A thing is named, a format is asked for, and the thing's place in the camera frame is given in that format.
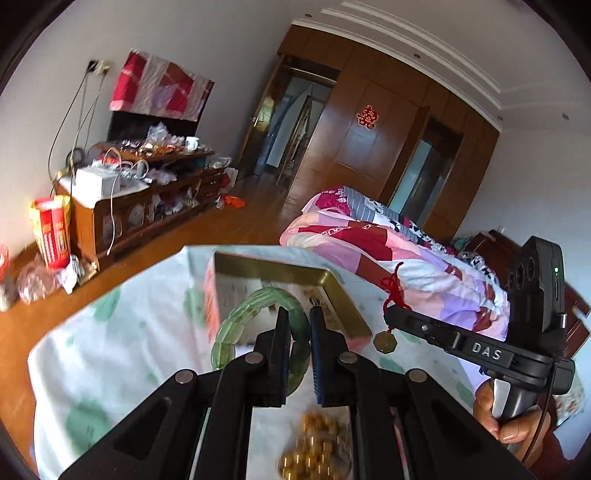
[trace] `red cloth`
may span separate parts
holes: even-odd
[[[111,110],[197,121],[213,82],[142,51],[132,51],[113,91]]]

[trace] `wooden bed frame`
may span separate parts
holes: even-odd
[[[476,235],[467,245],[466,250],[481,254],[486,265],[499,277],[501,287],[505,288],[508,266],[521,252],[521,247],[502,233],[490,230],[488,233]],[[567,307],[565,356],[572,358],[589,337],[589,331],[580,320],[580,316],[581,314],[583,317],[588,316],[591,313],[591,307],[569,284],[566,284],[564,296]]]

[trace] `power cord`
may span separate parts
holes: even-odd
[[[552,385],[554,385],[555,377],[556,377],[556,362],[552,365],[552,375],[550,377],[550,384],[548,385],[548,394],[547,394],[546,400],[544,402],[544,408],[542,409],[542,415],[540,416],[540,421],[538,422],[538,426],[535,429],[535,433],[531,439],[531,443],[527,447],[527,450],[525,451],[525,455],[523,456],[523,460],[521,461],[524,465],[525,465],[527,459],[530,457],[530,453],[534,449],[534,445],[535,445],[536,441],[538,440],[538,436],[540,436],[542,426],[544,425],[544,420],[546,418],[546,414],[548,413],[548,408],[550,406],[550,397],[552,395]]]
[[[103,82],[105,81],[106,74],[103,75],[102,80],[100,81],[100,88],[103,88]],[[92,108],[92,113],[90,114],[90,120],[88,120],[88,130],[86,131],[86,140],[84,140],[84,155],[86,155],[86,147],[88,146],[88,139],[90,137],[90,127],[92,127],[92,120],[95,117],[95,110],[96,110],[96,103]]]
[[[69,164],[70,164],[70,168],[72,169],[72,173],[74,170],[73,152],[74,152],[74,149],[76,148],[76,145],[78,144],[78,136],[80,135],[80,132],[82,131],[82,128],[84,127],[84,122],[86,122],[86,119],[90,115],[90,112],[95,108],[96,102],[99,100],[100,93],[103,91],[103,87],[105,86],[105,77],[106,77],[106,74],[103,75],[103,78],[101,78],[99,92],[96,94],[94,101],[92,102],[90,108],[86,112],[86,115],[84,116],[84,119],[82,120],[82,123],[80,124],[78,131],[76,132],[76,136],[74,137],[74,144],[72,145],[72,150],[71,150],[71,154],[70,154],[70,158],[69,158]]]
[[[113,226],[113,236],[111,238],[111,244],[109,245],[109,248],[107,249],[107,252],[106,252],[107,257],[111,254],[111,250],[113,250],[113,245],[115,244],[115,238],[116,238],[115,214],[113,212],[113,197],[115,195],[115,184],[117,183],[117,179],[119,177],[123,177],[123,178],[126,178],[129,180],[135,176],[138,180],[143,180],[144,178],[146,178],[146,175],[148,174],[148,170],[150,169],[150,165],[144,159],[140,159],[136,163],[132,163],[130,161],[126,161],[126,160],[121,159],[121,153],[115,147],[110,147],[110,149],[108,149],[105,152],[104,158],[107,158],[107,156],[111,152],[115,153],[115,155],[117,156],[117,158],[119,160],[119,163],[114,168],[106,168],[105,166],[97,166],[96,167],[96,168],[98,168],[100,170],[104,170],[104,171],[119,170],[119,173],[117,174],[117,176],[113,180],[113,186],[111,187],[110,203],[111,203],[111,224]],[[142,176],[138,177],[137,176],[138,165],[141,163],[146,165],[146,169],[145,169],[144,173],[142,174]]]
[[[56,146],[57,137],[59,137],[61,129],[63,128],[64,123],[66,123],[66,118],[68,117],[70,110],[72,110],[72,107],[74,106],[74,102],[78,98],[78,94],[80,93],[80,90],[82,89],[82,86],[84,85],[87,78],[88,78],[88,72],[85,72],[84,76],[82,77],[82,81],[80,82],[80,85],[78,86],[78,90],[76,91],[76,94],[74,95],[74,98],[72,99],[72,102],[71,102],[70,106],[68,107],[68,111],[66,112],[66,114],[64,115],[64,118],[61,121],[60,128],[57,129],[57,133],[53,139],[53,143],[51,144],[51,148],[49,150],[49,155],[47,156],[47,174],[49,175],[49,181],[51,183],[53,183],[53,181],[54,181],[54,177],[51,174],[51,154],[53,153],[53,149]]]

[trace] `doorway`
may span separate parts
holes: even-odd
[[[447,180],[462,136],[431,117],[388,207],[419,227]]]
[[[280,61],[244,140],[239,179],[266,172],[291,185],[338,75],[308,60]]]

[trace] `wooden floor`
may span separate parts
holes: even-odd
[[[269,174],[241,180],[232,194],[243,198],[242,209],[211,208],[135,250],[101,272],[72,295],[63,290],[31,305],[18,302],[0,313],[0,418],[23,457],[34,466],[35,399],[29,381],[27,356],[52,328],[129,277],[178,252],[185,245],[276,245],[285,228],[301,212],[285,203],[286,191]]]

